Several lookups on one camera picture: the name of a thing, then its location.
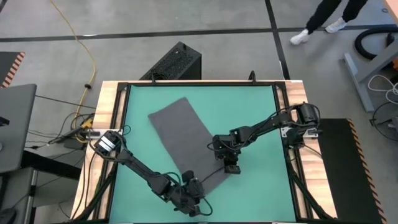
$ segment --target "person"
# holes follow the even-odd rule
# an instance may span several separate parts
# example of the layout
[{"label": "person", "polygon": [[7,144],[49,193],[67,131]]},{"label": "person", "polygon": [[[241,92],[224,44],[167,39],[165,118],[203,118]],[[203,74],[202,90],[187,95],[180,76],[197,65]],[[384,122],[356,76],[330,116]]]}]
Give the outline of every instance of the person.
[{"label": "person", "polygon": [[[326,31],[330,34],[335,33],[347,26],[347,22],[355,19],[360,10],[366,4],[368,0],[349,0],[344,10],[343,17],[339,18],[336,22],[326,27]],[[323,0],[314,15],[307,22],[305,29],[298,35],[295,35],[290,39],[290,42],[294,45],[306,43],[310,35],[320,26],[322,26],[326,20],[333,14],[337,9],[341,0]]]}]

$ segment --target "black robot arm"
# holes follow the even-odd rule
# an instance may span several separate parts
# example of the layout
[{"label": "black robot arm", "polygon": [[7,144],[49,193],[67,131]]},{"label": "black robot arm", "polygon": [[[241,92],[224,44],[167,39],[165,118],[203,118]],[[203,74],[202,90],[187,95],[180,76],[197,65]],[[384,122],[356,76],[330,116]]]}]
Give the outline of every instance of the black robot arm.
[{"label": "black robot arm", "polygon": [[[211,215],[203,214],[200,211],[198,204],[200,203],[200,199],[205,197],[204,190],[202,184],[195,178],[192,171],[187,171],[182,175],[182,185],[180,177],[177,174],[173,172],[161,174],[148,168],[132,152],[126,149],[125,143],[126,140],[122,135],[116,131],[107,131],[92,148],[103,159],[118,162],[138,174],[148,183],[148,186],[156,196],[166,203],[171,201],[175,206],[175,211],[180,211],[191,217]],[[111,151],[116,151],[116,157],[109,156]],[[173,179],[169,174],[175,174],[178,181]]]},{"label": "black robot arm", "polygon": [[[295,110],[297,120],[294,121],[290,113]],[[229,135],[214,135],[213,148],[217,160],[224,160],[224,171],[230,174],[240,174],[238,166],[238,155],[241,149],[253,143],[259,136],[273,130],[289,127],[286,131],[285,141],[290,146],[297,146],[303,142],[303,135],[308,129],[316,128],[319,124],[320,115],[317,108],[308,103],[290,106],[277,111],[266,120],[253,126],[243,126],[232,129]]]}]

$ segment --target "white cable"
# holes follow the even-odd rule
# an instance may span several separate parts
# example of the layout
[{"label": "white cable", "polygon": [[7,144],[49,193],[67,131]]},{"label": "white cable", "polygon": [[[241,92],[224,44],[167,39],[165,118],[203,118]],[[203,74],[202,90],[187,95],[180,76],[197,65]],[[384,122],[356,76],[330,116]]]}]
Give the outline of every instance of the white cable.
[{"label": "white cable", "polygon": [[[381,78],[387,80],[387,82],[389,82],[390,85],[392,86],[392,89],[390,89],[390,90],[379,90],[379,89],[374,89],[374,88],[372,88],[372,87],[371,87],[371,82],[372,82],[373,79],[376,78],[376,77],[381,77]],[[384,76],[382,76],[382,75],[375,75],[375,76],[373,76],[373,77],[369,80],[369,82],[368,82],[368,88],[369,88],[370,90],[372,90],[372,91],[379,91],[379,92],[386,92],[386,99],[387,99],[390,103],[393,103],[393,104],[395,104],[395,105],[398,105],[398,102],[395,102],[395,101],[390,100],[390,99],[388,98],[388,94],[392,92],[394,95],[398,96],[398,88],[397,88],[397,87],[398,87],[398,83],[396,83],[396,84],[394,85],[388,78],[386,78],[386,77],[384,77]]]}]

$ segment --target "black pants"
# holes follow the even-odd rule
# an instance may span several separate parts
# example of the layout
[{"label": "black pants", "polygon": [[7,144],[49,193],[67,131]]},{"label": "black pants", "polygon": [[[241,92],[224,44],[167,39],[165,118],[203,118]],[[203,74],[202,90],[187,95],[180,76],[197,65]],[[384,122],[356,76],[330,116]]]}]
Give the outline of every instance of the black pants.
[{"label": "black pants", "polygon": [[[344,21],[348,22],[355,19],[367,1],[368,0],[349,0],[343,14]],[[322,26],[340,3],[341,0],[323,0],[307,23],[306,29],[308,29],[308,33],[312,34],[314,30]]]}]

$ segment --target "gray towel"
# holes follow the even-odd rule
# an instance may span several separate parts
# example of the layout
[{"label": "gray towel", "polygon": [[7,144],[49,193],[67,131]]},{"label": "gray towel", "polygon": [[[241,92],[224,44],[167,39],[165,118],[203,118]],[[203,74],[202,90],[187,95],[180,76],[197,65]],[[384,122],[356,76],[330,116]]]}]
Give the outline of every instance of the gray towel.
[{"label": "gray towel", "polygon": [[[224,166],[223,161],[216,161],[214,152],[207,149],[213,136],[186,98],[148,117],[181,174],[192,170],[195,177],[202,181]],[[210,193],[228,176],[220,170],[206,179],[203,183],[205,193]]]}]

